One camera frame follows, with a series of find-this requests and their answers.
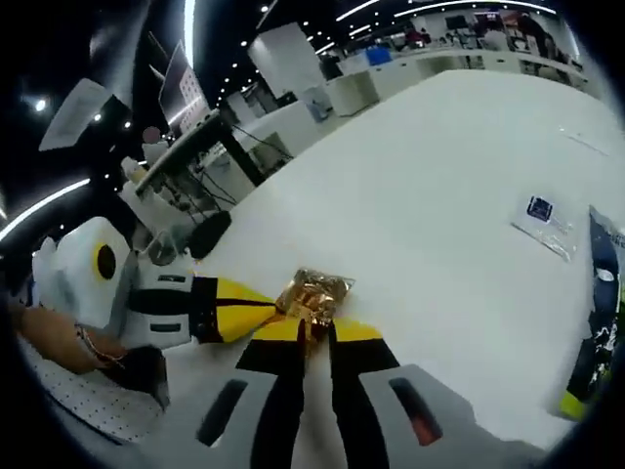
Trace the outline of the person's left hand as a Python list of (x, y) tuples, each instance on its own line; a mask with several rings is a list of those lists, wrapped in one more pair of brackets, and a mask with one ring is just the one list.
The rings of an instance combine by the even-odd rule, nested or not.
[(58, 311), (61, 306), (54, 265), (56, 252), (54, 240), (46, 237), (32, 257), (33, 305), (53, 311)]

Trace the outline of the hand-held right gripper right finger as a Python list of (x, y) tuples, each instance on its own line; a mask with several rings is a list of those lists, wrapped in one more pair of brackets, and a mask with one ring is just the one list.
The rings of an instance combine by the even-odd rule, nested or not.
[(400, 364), (373, 326), (328, 332), (332, 408), (351, 468), (534, 468), (542, 451), (497, 438), (471, 404), (415, 364)]

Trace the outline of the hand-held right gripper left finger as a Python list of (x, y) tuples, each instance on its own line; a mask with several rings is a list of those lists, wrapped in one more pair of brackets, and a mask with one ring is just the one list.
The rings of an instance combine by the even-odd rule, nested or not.
[(235, 368), (175, 402), (160, 429), (163, 468), (288, 468), (303, 411), (306, 326), (258, 329)]

